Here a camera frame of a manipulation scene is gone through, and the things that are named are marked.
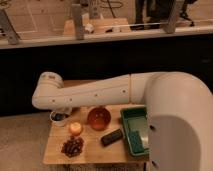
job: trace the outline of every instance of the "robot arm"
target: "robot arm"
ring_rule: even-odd
[[[39,109],[144,103],[148,80],[162,73],[124,75],[84,85],[63,87],[62,78],[53,72],[41,74],[32,103]]]
[[[63,87],[41,74],[32,103],[40,109],[121,103],[145,104],[152,171],[213,170],[213,96],[198,78],[181,72],[124,75]]]

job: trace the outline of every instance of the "red bowl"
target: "red bowl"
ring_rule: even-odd
[[[87,123],[97,131],[106,129],[110,120],[110,112],[104,107],[96,107],[92,109],[87,116]]]

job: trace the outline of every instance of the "bunch of grapes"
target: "bunch of grapes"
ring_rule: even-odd
[[[81,137],[70,136],[70,139],[63,144],[61,152],[68,157],[78,156],[82,152],[84,140]]]

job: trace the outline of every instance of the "metal post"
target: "metal post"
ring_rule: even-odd
[[[174,33],[176,29],[176,23],[180,16],[181,9],[183,7],[185,0],[175,0],[172,6],[172,10],[170,12],[170,16],[168,19],[168,24],[164,26],[164,31],[166,33]]]
[[[84,26],[81,15],[81,5],[72,4],[72,16],[75,27],[75,36],[77,40],[84,39]]]
[[[0,9],[0,26],[9,44],[16,45],[19,43],[19,36],[14,30],[4,9]]]

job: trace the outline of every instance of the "green tray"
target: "green tray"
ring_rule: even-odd
[[[148,126],[145,107],[124,108],[121,110],[125,139],[132,156],[149,154]]]

